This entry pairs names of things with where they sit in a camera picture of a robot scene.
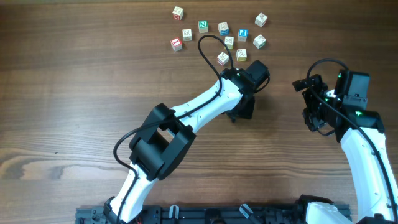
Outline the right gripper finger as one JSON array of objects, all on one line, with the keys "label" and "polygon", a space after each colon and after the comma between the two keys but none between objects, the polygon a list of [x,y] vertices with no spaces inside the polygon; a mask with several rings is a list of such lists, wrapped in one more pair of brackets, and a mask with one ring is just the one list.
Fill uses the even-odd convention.
[{"label": "right gripper finger", "polygon": [[303,111],[303,118],[310,131],[316,131],[327,124],[324,120],[318,119],[315,115],[309,113],[308,110]]},{"label": "right gripper finger", "polygon": [[309,78],[297,80],[292,83],[296,92],[302,91],[304,89],[310,88],[312,86],[322,86],[322,77],[319,74],[312,75]]}]

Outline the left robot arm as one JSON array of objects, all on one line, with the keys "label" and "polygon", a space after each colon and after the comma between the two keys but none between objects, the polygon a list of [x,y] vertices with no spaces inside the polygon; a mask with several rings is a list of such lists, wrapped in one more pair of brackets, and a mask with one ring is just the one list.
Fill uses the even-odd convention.
[{"label": "left robot arm", "polygon": [[218,75],[207,91],[184,104],[157,105],[141,127],[125,134],[116,145],[132,137],[127,178],[115,197],[104,205],[110,223],[132,223],[141,213],[154,184],[169,176],[182,162],[197,131],[220,114],[251,119],[254,95],[269,82],[268,68],[259,60],[247,69],[230,68]]}]

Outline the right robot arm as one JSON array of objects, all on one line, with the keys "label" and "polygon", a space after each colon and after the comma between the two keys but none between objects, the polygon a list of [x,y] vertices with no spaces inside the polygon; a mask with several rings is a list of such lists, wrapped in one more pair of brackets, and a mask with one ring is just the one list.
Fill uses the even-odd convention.
[{"label": "right robot arm", "polygon": [[370,76],[340,70],[334,89],[320,75],[293,82],[306,107],[305,124],[312,132],[324,125],[348,160],[358,201],[360,223],[397,223],[397,184],[386,152],[385,128],[379,113],[366,110]]}]

